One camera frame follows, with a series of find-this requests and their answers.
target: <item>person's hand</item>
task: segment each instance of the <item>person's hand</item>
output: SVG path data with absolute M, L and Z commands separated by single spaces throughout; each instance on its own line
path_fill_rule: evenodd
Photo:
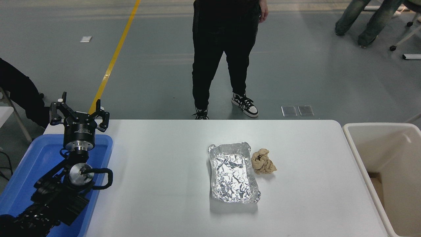
M 262 9 L 262 13 L 259 18 L 259 23 L 266 21 L 267 15 L 269 14 L 269 9 L 267 8 L 266 0 L 259 0 L 260 8 Z

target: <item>beige plastic bin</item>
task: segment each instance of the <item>beige plastic bin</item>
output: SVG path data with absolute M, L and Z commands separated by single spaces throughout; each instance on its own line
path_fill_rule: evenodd
M 402 123 L 345 124 L 343 130 L 389 236 L 421 237 L 420 130 Z M 368 173 L 379 174 L 384 207 Z

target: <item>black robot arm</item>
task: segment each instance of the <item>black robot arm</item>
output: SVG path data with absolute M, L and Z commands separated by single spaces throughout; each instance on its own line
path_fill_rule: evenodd
M 64 119 L 57 113 L 59 110 Z M 95 119 L 101 117 L 97 125 Z M 58 102 L 51 103 L 50 124 L 64 125 L 64 160 L 43 175 L 34 185 L 37 189 L 31 197 L 34 203 L 17 217 L 0 215 L 0 237 L 23 236 L 44 237 L 61 222 L 71 225 L 80 215 L 89 200 L 85 197 L 92 189 L 106 189 L 112 185 L 112 171 L 93 168 L 86 162 L 88 151 L 95 147 L 95 130 L 104 132 L 108 128 L 109 113 L 96 102 L 96 111 L 91 115 L 73 111 L 66 104 L 66 92 Z M 108 183 L 96 186 L 95 174 L 106 173 Z

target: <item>aluminum foil tray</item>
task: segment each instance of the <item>aluminum foil tray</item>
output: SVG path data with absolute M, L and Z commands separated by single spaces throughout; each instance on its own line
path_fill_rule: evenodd
M 224 202 L 257 203 L 260 200 L 246 142 L 209 146 L 212 196 Z

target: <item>black and white sneaker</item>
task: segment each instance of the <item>black and white sneaker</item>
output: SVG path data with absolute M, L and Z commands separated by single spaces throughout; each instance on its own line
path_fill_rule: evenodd
M 254 101 L 252 101 L 250 98 L 247 98 L 246 95 L 240 96 L 234 93 L 232 95 L 231 102 L 234 105 L 238 105 L 238 108 L 240 108 L 247 116 L 251 118 L 255 118 L 259 115 L 257 108 L 253 105 Z
M 199 109 L 196 108 L 196 113 L 193 114 L 193 115 L 196 116 L 195 119 L 209 119 L 209 117 L 208 117 L 208 109 L 199 110 Z

